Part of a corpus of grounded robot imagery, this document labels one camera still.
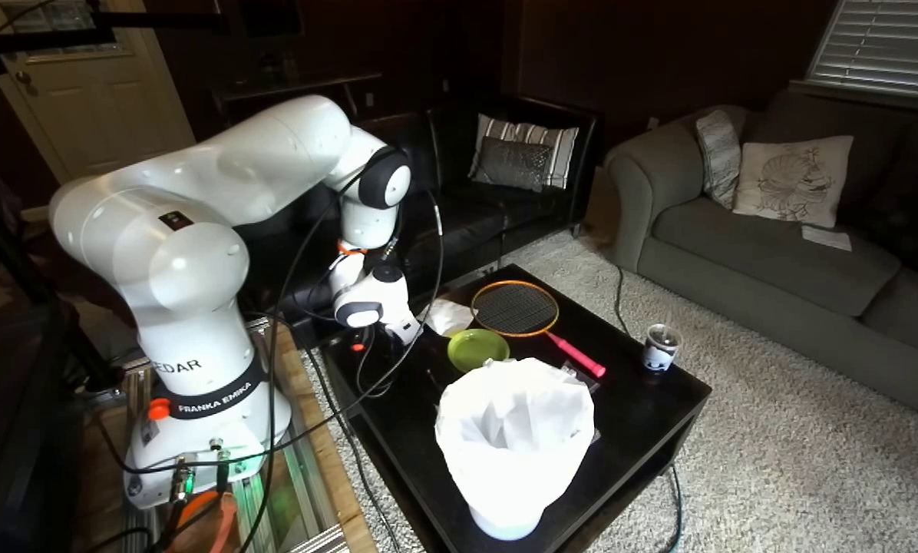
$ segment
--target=window blinds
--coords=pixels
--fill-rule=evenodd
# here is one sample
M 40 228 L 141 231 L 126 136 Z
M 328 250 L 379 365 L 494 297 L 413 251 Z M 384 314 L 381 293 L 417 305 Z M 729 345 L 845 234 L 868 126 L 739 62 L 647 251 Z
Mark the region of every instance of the window blinds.
M 808 82 L 918 99 L 918 0 L 840 0 Z

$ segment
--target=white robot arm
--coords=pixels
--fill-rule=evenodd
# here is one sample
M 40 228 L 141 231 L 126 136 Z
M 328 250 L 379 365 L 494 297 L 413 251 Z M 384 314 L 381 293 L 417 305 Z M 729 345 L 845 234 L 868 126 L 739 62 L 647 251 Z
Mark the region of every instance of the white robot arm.
M 122 296 L 165 387 L 155 420 L 132 436 L 130 466 L 257 454 L 286 432 L 288 407 L 261 378 L 237 307 L 249 251 L 234 226 L 263 223 L 315 186 L 340 193 L 340 251 L 349 254 L 333 273 L 340 320 L 384 323 L 409 345 L 422 335 L 406 281 L 364 273 L 356 261 L 394 240 L 409 178 L 406 161 L 381 138 L 349 126 L 335 102 L 307 96 L 51 197 L 62 250 Z M 198 478 L 202 489 L 216 484 L 216 471 Z M 126 478 L 141 511 L 168 501 L 168 487 L 168 471 Z

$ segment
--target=carpet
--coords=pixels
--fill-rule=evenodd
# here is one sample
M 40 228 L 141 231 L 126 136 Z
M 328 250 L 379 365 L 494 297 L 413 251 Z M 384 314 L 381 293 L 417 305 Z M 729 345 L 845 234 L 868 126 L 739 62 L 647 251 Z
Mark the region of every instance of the carpet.
M 503 266 L 616 323 L 616 267 L 571 234 L 515 250 Z M 678 365 L 714 387 L 677 459 L 686 501 L 678 551 L 918 551 L 914 412 L 632 273 L 620 314 L 635 339 L 652 323 L 677 327 Z M 364 471 L 388 518 L 381 522 L 381 511 L 364 501 L 379 551 L 422 551 L 370 461 Z M 656 481 L 591 551 L 664 551 L 673 515 L 669 487 Z

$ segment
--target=red handle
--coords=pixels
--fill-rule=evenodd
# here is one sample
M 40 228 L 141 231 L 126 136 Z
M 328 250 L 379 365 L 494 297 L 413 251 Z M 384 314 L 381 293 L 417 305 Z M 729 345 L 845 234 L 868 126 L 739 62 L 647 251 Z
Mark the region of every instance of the red handle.
M 566 356 L 571 356 L 584 373 L 591 373 L 593 378 L 605 378 L 605 365 L 603 364 L 595 364 L 595 360 L 591 360 L 584 351 L 577 351 L 569 339 L 560 339 L 560 335 L 554 335 L 554 332 L 546 332 L 550 335 L 550 343 L 566 355 Z

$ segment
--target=gray sofa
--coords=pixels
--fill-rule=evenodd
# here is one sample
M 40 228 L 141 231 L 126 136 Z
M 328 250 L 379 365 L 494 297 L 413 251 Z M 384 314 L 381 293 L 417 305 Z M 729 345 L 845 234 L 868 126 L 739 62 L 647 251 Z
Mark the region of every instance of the gray sofa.
M 918 266 L 901 254 L 897 228 L 883 237 L 876 226 L 876 199 L 918 183 L 918 114 L 802 94 L 780 94 L 765 112 L 725 112 L 739 138 L 758 138 L 761 126 L 776 138 L 854 136 L 838 212 L 854 250 L 714 202 L 695 134 L 700 114 L 687 114 L 608 151 L 620 231 L 605 254 L 918 412 Z

